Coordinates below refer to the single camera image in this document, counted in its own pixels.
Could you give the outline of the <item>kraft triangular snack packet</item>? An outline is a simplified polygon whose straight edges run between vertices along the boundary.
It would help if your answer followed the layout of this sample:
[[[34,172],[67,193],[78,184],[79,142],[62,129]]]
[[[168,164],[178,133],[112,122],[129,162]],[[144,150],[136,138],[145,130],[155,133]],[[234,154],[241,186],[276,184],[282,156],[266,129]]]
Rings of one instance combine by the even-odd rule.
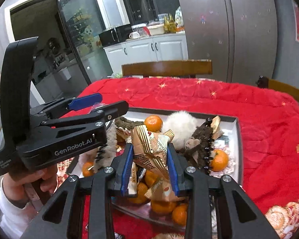
[[[154,184],[145,192],[145,197],[149,200],[165,202],[177,202],[187,199],[187,197],[177,197],[169,180],[164,178],[157,178]]]
[[[140,125],[134,127],[131,138],[134,162],[168,180],[167,148],[174,138],[173,131],[169,129],[165,133],[155,133]]]

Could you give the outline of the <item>beige fluffy pompom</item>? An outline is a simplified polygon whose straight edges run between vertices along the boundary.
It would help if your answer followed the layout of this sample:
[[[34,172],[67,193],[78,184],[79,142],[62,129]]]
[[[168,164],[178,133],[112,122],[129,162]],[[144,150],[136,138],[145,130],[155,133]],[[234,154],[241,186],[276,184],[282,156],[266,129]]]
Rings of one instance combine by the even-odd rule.
[[[186,141],[190,139],[198,126],[198,120],[186,111],[177,111],[170,114],[161,131],[165,133],[169,129],[174,133],[172,143],[176,150],[185,148]]]

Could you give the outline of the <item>brown braided hair clip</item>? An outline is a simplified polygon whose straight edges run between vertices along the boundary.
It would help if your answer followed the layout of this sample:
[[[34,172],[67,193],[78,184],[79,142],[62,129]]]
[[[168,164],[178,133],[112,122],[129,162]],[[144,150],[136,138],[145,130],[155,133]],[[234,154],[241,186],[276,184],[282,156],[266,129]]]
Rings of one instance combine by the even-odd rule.
[[[118,117],[115,119],[115,125],[116,127],[121,127],[123,129],[127,129],[129,131],[132,131],[134,127],[141,126],[144,124],[142,121],[132,121],[124,117]]]

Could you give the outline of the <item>black rectangular tray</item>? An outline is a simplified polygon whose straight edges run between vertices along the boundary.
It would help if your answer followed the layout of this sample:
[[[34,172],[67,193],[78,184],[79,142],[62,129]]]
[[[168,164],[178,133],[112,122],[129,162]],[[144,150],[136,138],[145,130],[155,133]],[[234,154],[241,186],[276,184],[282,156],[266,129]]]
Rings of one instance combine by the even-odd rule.
[[[174,133],[171,143],[177,153],[183,155],[196,167],[207,167],[216,153],[225,153],[227,160],[220,170],[210,170],[208,175],[220,178],[223,175],[231,176],[238,184],[242,184],[242,146],[238,118],[227,116],[213,116],[203,113],[188,113],[185,111],[151,110],[131,108],[121,118],[106,124],[109,146],[105,149],[103,159],[96,160],[101,151],[93,149],[79,157],[72,159],[67,169],[68,174],[83,176],[83,166],[89,162],[92,171],[97,171],[114,158],[115,146],[122,137],[124,142],[131,142],[131,134],[135,125],[145,125],[146,120],[157,116],[162,120],[162,134]],[[112,204],[118,210],[139,217],[150,222],[183,231],[182,225],[172,221],[171,214],[156,214],[150,202],[152,200],[166,200],[183,203],[185,200],[177,197],[172,191],[168,179],[160,178],[158,188],[150,182],[150,167],[139,167],[141,172],[138,181],[146,183],[149,196],[144,203],[130,203],[127,198],[113,199]]]

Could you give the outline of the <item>clear packet with disc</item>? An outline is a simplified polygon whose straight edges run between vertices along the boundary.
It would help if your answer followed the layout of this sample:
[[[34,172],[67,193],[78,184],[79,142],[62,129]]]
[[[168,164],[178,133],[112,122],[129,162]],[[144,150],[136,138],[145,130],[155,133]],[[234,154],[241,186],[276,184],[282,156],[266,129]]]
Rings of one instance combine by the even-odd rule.
[[[103,107],[105,106],[106,104],[104,103],[95,103],[91,108],[90,108],[90,112],[93,112],[94,110],[100,108],[100,107]]]

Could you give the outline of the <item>black microwave oven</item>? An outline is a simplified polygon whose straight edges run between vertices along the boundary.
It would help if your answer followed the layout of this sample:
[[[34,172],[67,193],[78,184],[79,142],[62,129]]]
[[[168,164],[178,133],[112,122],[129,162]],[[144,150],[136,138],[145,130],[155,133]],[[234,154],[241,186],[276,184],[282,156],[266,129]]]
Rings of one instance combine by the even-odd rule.
[[[100,42],[103,47],[115,45],[124,42],[129,38],[132,33],[132,27],[130,24],[125,24],[103,31],[100,35]]]

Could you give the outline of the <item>white kitchen cabinet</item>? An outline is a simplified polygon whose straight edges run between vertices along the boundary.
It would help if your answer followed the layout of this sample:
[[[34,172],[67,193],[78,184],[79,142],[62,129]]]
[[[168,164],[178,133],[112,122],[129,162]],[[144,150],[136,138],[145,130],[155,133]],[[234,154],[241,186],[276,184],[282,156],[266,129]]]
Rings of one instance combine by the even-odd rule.
[[[185,32],[132,39],[104,50],[114,74],[121,74],[124,64],[188,60]]]

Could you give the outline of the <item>silver double-door refrigerator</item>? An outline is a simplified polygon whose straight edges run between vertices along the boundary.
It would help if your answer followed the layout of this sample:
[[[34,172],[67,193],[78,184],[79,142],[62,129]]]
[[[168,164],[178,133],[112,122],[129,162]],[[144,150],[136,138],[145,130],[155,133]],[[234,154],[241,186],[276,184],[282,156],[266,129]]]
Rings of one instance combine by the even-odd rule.
[[[189,59],[212,62],[210,79],[254,85],[271,77],[278,27],[274,0],[179,0]]]

